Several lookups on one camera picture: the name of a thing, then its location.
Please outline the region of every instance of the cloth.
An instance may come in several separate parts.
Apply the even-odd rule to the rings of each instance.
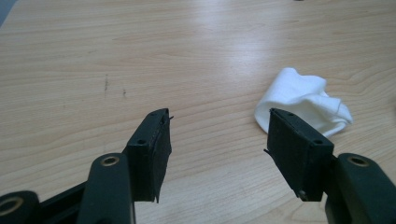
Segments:
[[[341,99],[325,92],[326,80],[301,76],[294,68],[284,68],[256,106],[254,116],[268,133],[270,108],[287,110],[324,136],[329,137],[353,122]]]

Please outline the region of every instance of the wood grain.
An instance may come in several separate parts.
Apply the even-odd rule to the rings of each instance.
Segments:
[[[395,14],[393,0],[19,0],[0,28],[0,195],[84,181],[169,107],[160,203],[137,203],[138,223],[326,223],[262,153],[254,107],[283,67],[326,78],[355,120],[335,153],[396,182]]]

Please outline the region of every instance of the cloth fold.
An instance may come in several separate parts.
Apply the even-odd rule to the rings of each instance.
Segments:
[[[341,99],[326,92],[326,80],[301,76],[294,68],[284,68],[256,106],[254,116],[268,133],[272,107],[296,114],[324,136],[329,137],[353,122]]]

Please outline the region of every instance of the crumpled white cloth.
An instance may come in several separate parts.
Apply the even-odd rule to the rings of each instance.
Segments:
[[[322,133],[331,136],[353,122],[341,99],[325,92],[326,80],[317,76],[301,76],[294,68],[284,68],[256,106],[254,117],[268,133],[269,110],[287,110]]]

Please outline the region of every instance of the black plastic part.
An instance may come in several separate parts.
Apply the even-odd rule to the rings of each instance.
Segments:
[[[352,223],[396,223],[396,188],[375,161],[344,153],[335,163],[334,174]],[[350,223],[328,209],[326,214],[330,223]]]
[[[41,203],[43,224],[76,223],[84,189],[85,182]]]
[[[270,113],[268,153],[297,197],[320,202],[333,143],[295,114],[276,108]]]
[[[79,208],[78,224],[135,223],[128,161],[109,153],[92,163]]]
[[[151,112],[134,132],[122,151],[129,162],[131,180],[134,183],[134,200],[157,202],[172,152],[169,132],[169,110]]]
[[[0,197],[0,223],[39,223],[39,202],[32,191],[18,191]]]

